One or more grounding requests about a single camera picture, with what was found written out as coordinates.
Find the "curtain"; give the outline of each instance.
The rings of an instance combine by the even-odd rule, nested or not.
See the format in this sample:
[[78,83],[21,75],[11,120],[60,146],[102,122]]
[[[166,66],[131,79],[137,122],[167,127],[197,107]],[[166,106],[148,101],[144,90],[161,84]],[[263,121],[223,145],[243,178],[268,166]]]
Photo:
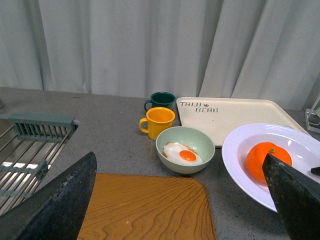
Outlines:
[[319,12],[319,0],[3,0],[0,87],[304,110],[320,94]]

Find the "mug handle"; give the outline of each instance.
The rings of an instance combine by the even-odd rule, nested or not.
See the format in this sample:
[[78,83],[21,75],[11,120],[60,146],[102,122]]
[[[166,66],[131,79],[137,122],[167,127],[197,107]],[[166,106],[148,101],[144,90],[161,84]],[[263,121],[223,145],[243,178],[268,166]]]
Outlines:
[[147,104],[152,104],[152,101],[151,100],[147,100],[147,101],[144,102],[144,110],[146,112],[148,112],[148,109],[146,108]]
[[142,123],[144,123],[144,122],[148,122],[148,118],[145,117],[145,118],[140,119],[139,128],[142,132],[147,134],[147,133],[149,133],[149,130],[142,127]]

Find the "wooden cutting board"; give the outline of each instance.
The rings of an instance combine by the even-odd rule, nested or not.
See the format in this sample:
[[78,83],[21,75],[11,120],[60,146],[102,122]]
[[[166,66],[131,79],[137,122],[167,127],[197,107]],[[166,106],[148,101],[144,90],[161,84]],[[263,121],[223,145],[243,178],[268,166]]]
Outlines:
[[78,240],[216,240],[205,186],[190,177],[97,173]]

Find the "orange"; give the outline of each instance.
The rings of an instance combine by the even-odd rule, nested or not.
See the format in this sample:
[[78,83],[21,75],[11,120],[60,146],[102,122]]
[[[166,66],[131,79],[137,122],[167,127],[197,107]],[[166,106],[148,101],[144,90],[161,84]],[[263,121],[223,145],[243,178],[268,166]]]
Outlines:
[[252,176],[260,182],[267,183],[262,165],[267,154],[272,154],[284,163],[292,166],[290,154],[282,147],[272,142],[261,142],[255,145],[246,157],[246,167]]

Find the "dark green mug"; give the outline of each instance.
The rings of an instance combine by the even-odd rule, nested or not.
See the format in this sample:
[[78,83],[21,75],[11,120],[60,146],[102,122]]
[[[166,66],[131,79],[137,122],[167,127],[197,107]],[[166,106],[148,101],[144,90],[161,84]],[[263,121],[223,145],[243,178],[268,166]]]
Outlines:
[[145,101],[144,110],[147,112],[147,104],[151,104],[151,108],[163,107],[167,109],[174,109],[176,101],[175,95],[170,92],[159,91],[151,95],[150,100]]

